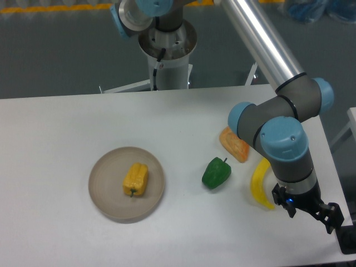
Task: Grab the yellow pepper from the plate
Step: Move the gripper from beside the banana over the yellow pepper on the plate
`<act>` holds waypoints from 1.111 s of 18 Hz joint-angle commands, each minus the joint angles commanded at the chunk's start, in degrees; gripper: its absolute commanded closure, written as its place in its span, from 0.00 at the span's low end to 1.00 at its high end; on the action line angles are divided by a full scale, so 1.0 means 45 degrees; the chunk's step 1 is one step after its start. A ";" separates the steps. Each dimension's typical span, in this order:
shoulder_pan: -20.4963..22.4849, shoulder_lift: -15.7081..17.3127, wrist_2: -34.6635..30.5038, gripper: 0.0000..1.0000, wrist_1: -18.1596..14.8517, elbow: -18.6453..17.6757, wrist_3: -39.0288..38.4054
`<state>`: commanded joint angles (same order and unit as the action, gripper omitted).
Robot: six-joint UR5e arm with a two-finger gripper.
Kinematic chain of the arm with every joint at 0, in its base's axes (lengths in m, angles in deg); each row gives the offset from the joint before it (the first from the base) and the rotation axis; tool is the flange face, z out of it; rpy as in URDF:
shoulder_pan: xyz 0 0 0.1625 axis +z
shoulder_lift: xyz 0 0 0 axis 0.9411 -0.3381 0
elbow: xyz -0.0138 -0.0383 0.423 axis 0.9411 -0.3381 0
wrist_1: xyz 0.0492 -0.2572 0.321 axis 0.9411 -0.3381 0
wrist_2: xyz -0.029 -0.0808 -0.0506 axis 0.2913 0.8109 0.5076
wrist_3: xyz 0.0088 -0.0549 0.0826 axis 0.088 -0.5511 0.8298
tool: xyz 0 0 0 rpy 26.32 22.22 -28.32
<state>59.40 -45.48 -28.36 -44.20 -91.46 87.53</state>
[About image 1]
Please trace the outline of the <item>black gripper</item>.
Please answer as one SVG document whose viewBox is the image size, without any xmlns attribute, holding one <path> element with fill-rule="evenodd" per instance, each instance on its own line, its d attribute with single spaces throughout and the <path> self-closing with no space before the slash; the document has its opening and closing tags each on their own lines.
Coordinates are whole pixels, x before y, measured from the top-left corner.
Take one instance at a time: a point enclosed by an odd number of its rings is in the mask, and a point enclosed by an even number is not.
<svg viewBox="0 0 356 267">
<path fill-rule="evenodd" d="M 274 203 L 282 206 L 290 218 L 295 216 L 297 209 L 311 216 L 317 216 L 318 220 L 325 225 L 328 234 L 340 229 L 344 222 L 343 213 L 337 203 L 324 204 L 319 185 L 314 185 L 302 194 L 290 194 L 287 193 L 286 187 L 276 184 L 272 189 L 272 196 Z"/>
</svg>

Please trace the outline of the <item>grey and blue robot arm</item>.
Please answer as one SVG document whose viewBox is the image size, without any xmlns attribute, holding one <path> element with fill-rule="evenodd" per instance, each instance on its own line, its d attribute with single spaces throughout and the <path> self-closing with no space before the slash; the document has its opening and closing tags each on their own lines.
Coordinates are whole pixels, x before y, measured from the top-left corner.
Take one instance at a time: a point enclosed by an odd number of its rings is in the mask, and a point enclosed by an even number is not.
<svg viewBox="0 0 356 267">
<path fill-rule="evenodd" d="M 138 36 L 149 59 L 153 91 L 186 89 L 188 67 L 177 66 L 196 46 L 196 33 L 184 20 L 186 1 L 118 1 L 111 16 L 124 38 Z M 261 68 L 276 96 L 260 105 L 242 102 L 228 116 L 231 131 L 264 156 L 277 178 L 274 202 L 293 217 L 297 210 L 322 222 L 328 233 L 342 226 L 338 204 L 324 203 L 302 123 L 330 109 L 333 89 L 309 78 L 258 1 L 216 1 Z"/>
</svg>

